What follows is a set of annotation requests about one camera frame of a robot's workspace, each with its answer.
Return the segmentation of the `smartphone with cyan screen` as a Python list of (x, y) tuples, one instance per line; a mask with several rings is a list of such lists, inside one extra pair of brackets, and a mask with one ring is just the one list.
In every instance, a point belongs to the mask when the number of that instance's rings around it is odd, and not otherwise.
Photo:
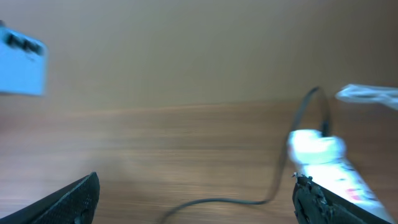
[(43, 42), (1, 24), (1, 93), (44, 95), (47, 59)]

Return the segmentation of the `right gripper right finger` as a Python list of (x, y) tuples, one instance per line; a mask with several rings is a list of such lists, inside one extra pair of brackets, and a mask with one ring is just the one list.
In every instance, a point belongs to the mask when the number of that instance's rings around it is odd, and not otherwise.
[(391, 224), (312, 181), (295, 175), (292, 194), (299, 224)]

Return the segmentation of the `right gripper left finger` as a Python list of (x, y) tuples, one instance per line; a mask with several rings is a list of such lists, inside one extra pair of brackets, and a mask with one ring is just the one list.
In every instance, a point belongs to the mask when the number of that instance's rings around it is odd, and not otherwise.
[(1, 224), (92, 224), (99, 196), (99, 178), (92, 172), (1, 218)]

